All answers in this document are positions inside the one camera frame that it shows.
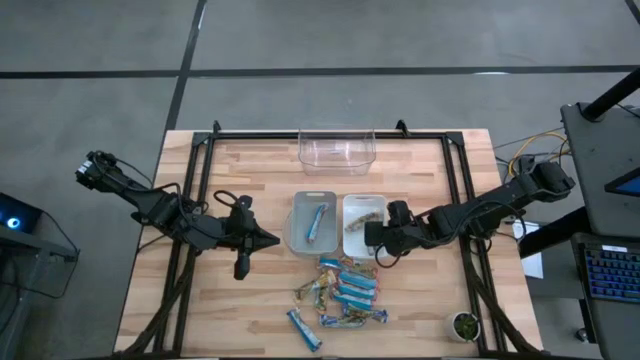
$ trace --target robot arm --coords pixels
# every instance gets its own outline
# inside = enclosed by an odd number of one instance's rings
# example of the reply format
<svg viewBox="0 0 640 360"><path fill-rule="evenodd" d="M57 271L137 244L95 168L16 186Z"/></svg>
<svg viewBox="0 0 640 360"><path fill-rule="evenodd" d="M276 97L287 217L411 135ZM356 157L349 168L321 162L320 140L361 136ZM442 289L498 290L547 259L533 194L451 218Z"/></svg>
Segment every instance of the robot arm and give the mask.
<svg viewBox="0 0 640 360"><path fill-rule="evenodd" d="M367 246L384 246L392 256L422 247L431 249L453 241L460 233L488 238L509 215L520 214L533 201L554 202L566 198L575 182L557 163L541 163L530 172L464 204L435 207L413 216L407 203L388 204L389 225L365 224Z"/></svg>
<svg viewBox="0 0 640 360"><path fill-rule="evenodd" d="M114 193L137 208L131 217L142 225L151 225L175 241L184 241L203 251L225 247L238 251L234 277L242 280L249 273L249 256L252 252L280 243L276 236L258 226L252 199L227 191L217 191L214 198L229 206L229 217L215 218L202 214L200 204L180 195L178 184L149 189L122 172L118 160L112 154L90 152L87 160L76 171L76 180L88 189ZM177 192L163 189L175 186ZM225 194L233 203L223 201Z"/></svg>

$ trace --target wooden table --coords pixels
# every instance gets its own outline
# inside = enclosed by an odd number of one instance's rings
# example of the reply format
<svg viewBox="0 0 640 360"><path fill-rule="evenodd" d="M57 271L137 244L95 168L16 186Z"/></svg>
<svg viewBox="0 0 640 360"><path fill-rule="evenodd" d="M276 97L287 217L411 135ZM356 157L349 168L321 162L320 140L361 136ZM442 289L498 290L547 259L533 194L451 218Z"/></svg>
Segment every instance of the wooden table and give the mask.
<svg viewBox="0 0 640 360"><path fill-rule="evenodd" d="M500 185L489 132L463 130L477 194ZM192 131L167 133L156 186L183 183ZM330 190L338 208L348 194L380 194L388 201L405 200L414 213L450 203L442 147L436 140L378 140L377 159L366 176L309 177L297 158L297 142L289 140L233 140L215 143L207 201L209 213L227 216L228 208L212 198L226 189L254 198L253 211L267 231L282 236L282 228L297 191ZM459 189L464 189L454 153ZM199 171L194 189L197 189ZM156 237L145 229L141 244ZM170 240L162 240L137 257L116 341L126 348L157 310L162 296ZM534 346L541 348L529 291L513 239L496 236L489 254L500 305ZM376 307L390 314L389 323L368 322L357 330L325 329L318 325L313 297L301 306L304 320L324 341L312 354L286 312L295 307L292 290L318 276L313 259L293 255L287 245L254 253L244 281L233 279L236 253L225 249L204 252L196 262L182 354L207 357L371 356L417 357L475 355L475 344L455 343L446 337L442 320L456 311L468 311L469 302L457 241L423 251L415 250L392 269L380 271ZM332 303L330 313L337 314ZM483 316L488 317L486 308ZM172 321L168 339L173 338ZM493 346L490 321L486 335Z"/></svg>

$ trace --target keyboard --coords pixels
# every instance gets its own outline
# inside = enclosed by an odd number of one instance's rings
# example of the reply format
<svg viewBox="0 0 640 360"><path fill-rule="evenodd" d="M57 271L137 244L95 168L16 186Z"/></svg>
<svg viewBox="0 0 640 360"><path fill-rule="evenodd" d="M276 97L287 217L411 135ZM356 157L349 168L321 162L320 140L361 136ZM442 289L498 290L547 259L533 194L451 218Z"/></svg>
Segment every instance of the keyboard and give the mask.
<svg viewBox="0 0 640 360"><path fill-rule="evenodd" d="M640 303L640 251L612 251L594 246L583 248L582 253L591 297Z"/></svg>

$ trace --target plant pot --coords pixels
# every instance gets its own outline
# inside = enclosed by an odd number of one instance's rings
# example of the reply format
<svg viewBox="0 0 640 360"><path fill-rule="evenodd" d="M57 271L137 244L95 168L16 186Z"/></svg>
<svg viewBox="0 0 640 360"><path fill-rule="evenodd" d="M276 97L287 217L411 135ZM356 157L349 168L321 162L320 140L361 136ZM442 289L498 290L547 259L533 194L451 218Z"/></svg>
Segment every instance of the plant pot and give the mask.
<svg viewBox="0 0 640 360"><path fill-rule="evenodd" d="M444 331L445 331L445 333L453 341L457 341L457 342L476 341L478 339L478 336L480 336L480 323L476 323L476 336L474 336L472 340L465 340L460 334L458 334L458 332L456 331L455 326L454 326L455 320L460 315L469 315L469 316L472 316L474 319L476 319L476 321L478 320L478 318L476 318L475 315L473 315L473 314L471 314L469 312L466 312L466 311L461 311L461 312L457 312L457 313L451 314L451 315L447 316L447 318L444 320Z"/></svg>

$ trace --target white plastic bin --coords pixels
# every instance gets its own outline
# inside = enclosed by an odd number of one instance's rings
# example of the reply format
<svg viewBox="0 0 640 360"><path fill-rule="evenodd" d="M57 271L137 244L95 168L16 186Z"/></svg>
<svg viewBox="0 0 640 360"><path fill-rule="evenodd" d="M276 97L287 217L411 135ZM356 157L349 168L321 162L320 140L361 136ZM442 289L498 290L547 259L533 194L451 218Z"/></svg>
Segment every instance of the white plastic bin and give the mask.
<svg viewBox="0 0 640 360"><path fill-rule="evenodd" d="M384 216L384 224L387 224L387 199L382 195L347 195L342 201L342 249L344 254L356 259L373 259L369 249L364 243L364 227L354 232L345 231L345 227L358 219L374 211L380 211ZM388 256L382 248L378 258Z"/></svg>

